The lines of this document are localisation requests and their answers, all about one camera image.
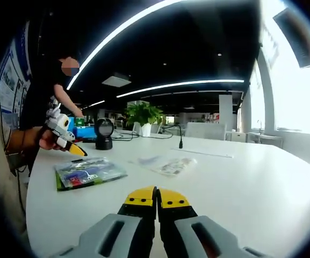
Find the person's left hand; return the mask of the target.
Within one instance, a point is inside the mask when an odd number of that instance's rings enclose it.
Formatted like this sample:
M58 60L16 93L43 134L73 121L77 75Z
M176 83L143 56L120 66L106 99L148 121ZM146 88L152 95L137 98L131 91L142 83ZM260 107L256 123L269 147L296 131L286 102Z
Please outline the person's left hand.
M39 147L42 149L45 149L47 151L52 149L56 151L66 151L66 149L62 148L56 143L57 136L51 130L46 129L45 127L40 128L40 131L38 133L38 139Z

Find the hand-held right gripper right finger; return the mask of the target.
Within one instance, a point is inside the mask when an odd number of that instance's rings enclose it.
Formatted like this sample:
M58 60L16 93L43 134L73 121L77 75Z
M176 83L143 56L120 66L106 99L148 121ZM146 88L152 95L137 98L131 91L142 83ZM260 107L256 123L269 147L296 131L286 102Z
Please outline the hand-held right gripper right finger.
M199 216L180 193L159 188L160 236L168 257L267 257L241 247L237 237L208 216Z

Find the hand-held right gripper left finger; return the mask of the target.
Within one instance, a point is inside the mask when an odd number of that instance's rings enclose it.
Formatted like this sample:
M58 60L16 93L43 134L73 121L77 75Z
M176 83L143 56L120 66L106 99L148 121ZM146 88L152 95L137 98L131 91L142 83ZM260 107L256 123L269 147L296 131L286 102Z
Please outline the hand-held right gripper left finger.
M149 257L155 236L157 187L131 192L118 213L110 213L80 235L78 245L52 257Z

